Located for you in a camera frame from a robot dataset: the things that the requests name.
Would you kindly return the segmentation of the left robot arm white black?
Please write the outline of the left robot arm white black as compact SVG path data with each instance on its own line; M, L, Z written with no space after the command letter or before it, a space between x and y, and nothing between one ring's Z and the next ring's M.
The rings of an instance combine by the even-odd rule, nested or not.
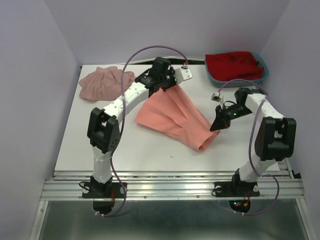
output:
M111 159L120 143L123 119L141 102L160 89L177 84L171 62L157 57L152 67L140 74L132 85L109 105L94 108L90 113L87 137L93 150L93 172L88 182L80 183L85 199L107 198L112 195Z

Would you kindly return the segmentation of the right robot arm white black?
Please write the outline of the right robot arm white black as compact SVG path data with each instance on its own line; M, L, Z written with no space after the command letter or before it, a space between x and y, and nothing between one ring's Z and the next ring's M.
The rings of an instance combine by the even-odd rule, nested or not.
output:
M240 87L234 97L235 104L226 107L219 91L212 95L211 99L219 105L215 108L210 131L228 129L232 120L253 114L252 129L258 129L258 132L250 134L248 162L235 171L231 181L215 182L212 194L218 198L258 197L259 177L276 162L293 155L297 122L279 113L262 89Z

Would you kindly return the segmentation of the salmon orange skirt pile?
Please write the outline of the salmon orange skirt pile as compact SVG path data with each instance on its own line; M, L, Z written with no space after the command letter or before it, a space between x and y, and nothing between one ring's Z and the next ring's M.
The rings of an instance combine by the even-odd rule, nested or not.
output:
M178 85L150 96L138 111L135 122L203 152L219 135Z

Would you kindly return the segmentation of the dusty pink pleated skirt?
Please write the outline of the dusty pink pleated skirt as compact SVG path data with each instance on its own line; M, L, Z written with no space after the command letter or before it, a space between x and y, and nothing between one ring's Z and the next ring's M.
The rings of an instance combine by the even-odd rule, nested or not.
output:
M122 69L117 66L97 67L96 70L79 81L82 87L79 97L91 102L114 101L122 95Z

